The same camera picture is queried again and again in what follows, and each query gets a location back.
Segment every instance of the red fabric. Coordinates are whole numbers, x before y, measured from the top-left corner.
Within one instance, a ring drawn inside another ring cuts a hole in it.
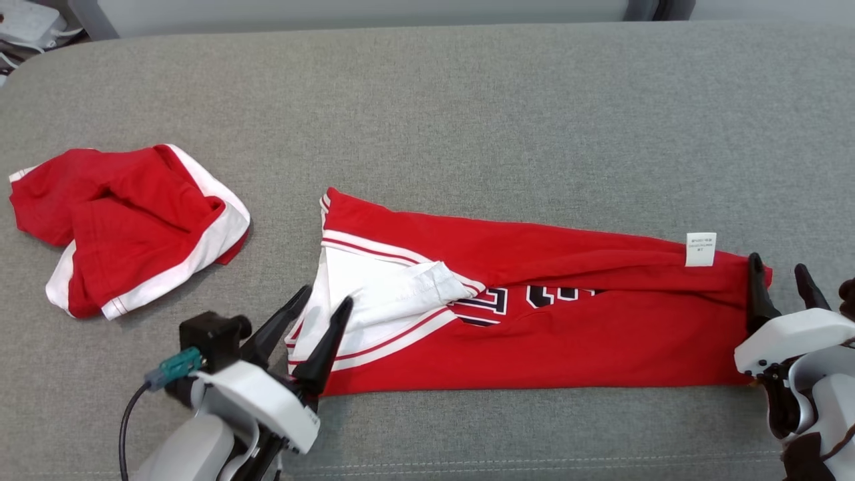
[[[716,252],[711,267],[685,267],[686,246],[666,240],[392,212],[334,189],[327,195],[325,229],[409,249],[488,289],[508,289],[504,315],[454,304],[456,321],[384,358],[335,371],[328,395],[748,380],[733,361],[746,338],[747,258]],[[556,299],[535,308],[528,286],[546,294],[540,304]],[[572,288],[604,292],[560,300],[557,288],[568,289],[565,297]]]
[[[225,208],[166,145],[67,151],[12,182],[9,200],[18,229],[54,246],[76,240],[68,310],[77,318],[181,263]]]

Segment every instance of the couch seam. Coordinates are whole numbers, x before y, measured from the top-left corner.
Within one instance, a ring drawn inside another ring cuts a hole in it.
[[[311,469],[346,469],[352,467],[396,467],[396,466],[459,466],[459,465],[482,465],[482,464],[503,464],[503,463],[547,463],[547,462],[574,462],[574,461],[593,461],[593,460],[667,460],[667,459],[689,459],[698,457],[721,457],[721,456],[738,456],[749,454],[779,454],[779,451],[746,451],[744,453],[717,453],[717,454],[670,454],[661,456],[635,456],[635,457],[613,457],[613,458],[563,458],[563,459],[547,459],[547,460],[469,460],[469,461],[432,461],[420,463],[380,463],[380,464],[363,464],[363,465],[342,465],[342,466],[316,466],[312,468],[303,468],[304,470]],[[625,467],[657,467],[657,466],[692,466],[697,464],[716,464],[716,463],[738,463],[738,462],[763,462],[772,460],[755,459],[755,460],[709,460],[696,461],[688,463],[675,464],[636,464],[636,465],[613,465],[613,466],[549,466],[549,467],[497,467],[497,468],[473,468],[459,470],[426,470],[426,471],[402,471],[402,472],[342,472],[342,473],[322,473],[322,474],[296,474],[298,477],[320,477],[320,476],[362,476],[367,474],[408,474],[408,473],[428,473],[428,472],[476,472],[476,471],[535,471],[535,470],[559,470],[559,469],[611,469]],[[68,472],[0,472],[2,476],[60,476],[67,474],[119,474],[118,471],[68,471]]]
[[[546,460],[467,460],[467,461],[425,461],[412,463],[378,463],[378,464],[353,464],[339,466],[313,466],[308,469],[347,469],[352,467],[389,467],[389,466],[452,466],[467,464],[494,464],[494,463],[555,463],[555,462],[578,462],[578,461],[637,461],[637,460],[673,460],[690,458],[716,458],[723,456],[748,456],[753,454],[780,454],[780,451],[746,451],[743,453],[714,453],[714,454],[666,454],[661,456],[634,456],[634,457],[611,457],[611,458],[557,458]]]
[[[445,474],[449,472],[513,472],[513,471],[569,471],[583,469],[627,469],[627,468],[653,468],[667,466],[698,466],[709,464],[728,464],[728,463],[758,463],[769,460],[715,460],[715,461],[700,461],[691,463],[664,463],[664,464],[637,464],[637,465],[614,465],[614,466],[540,466],[540,467],[498,467],[498,468],[477,468],[477,469],[443,469],[443,470],[424,470],[424,471],[377,471],[377,472],[326,472],[318,474],[291,474],[286,471],[286,474],[294,478],[333,478],[345,476],[377,476],[377,475],[398,475],[398,474]]]

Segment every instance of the power strip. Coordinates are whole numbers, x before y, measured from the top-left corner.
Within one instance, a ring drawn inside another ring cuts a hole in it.
[[[0,0],[0,39],[42,48],[56,45],[52,31],[65,30],[59,11],[26,0]]]

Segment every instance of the gray fabric surface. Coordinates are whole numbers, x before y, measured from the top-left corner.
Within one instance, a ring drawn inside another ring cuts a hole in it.
[[[797,262],[830,298],[855,275],[854,45],[812,25],[538,25],[120,40],[27,62],[0,89],[4,171],[172,142],[253,226],[230,265],[116,322],[75,321],[44,297],[59,251],[3,203],[0,479],[118,478],[122,410],[178,323],[261,322],[310,281],[330,185],[435,214],[716,231],[778,269],[782,310],[799,308]],[[322,403],[287,478],[782,478],[764,410],[747,387],[359,395]],[[144,396],[130,467],[187,417]]]

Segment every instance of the black cable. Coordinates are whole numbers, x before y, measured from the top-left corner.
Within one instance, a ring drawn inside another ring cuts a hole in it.
[[[831,450],[828,451],[826,454],[820,456],[819,460],[824,463],[825,461],[837,455],[837,453],[842,451],[843,448],[845,448],[846,445],[849,444],[853,437],[855,437],[855,425],[849,426],[849,429],[846,431],[846,435],[843,436],[843,440],[835,444],[835,446],[831,448]]]
[[[127,436],[127,421],[131,418],[131,411],[133,410],[133,405],[137,404],[139,397],[143,395],[143,393],[148,390],[151,386],[151,383],[146,381],[142,386],[139,386],[137,392],[133,393],[133,397],[127,403],[127,407],[125,408],[125,414],[121,417],[121,429],[119,429],[119,472],[121,474],[121,481],[127,481],[127,462],[125,461],[125,437]]]

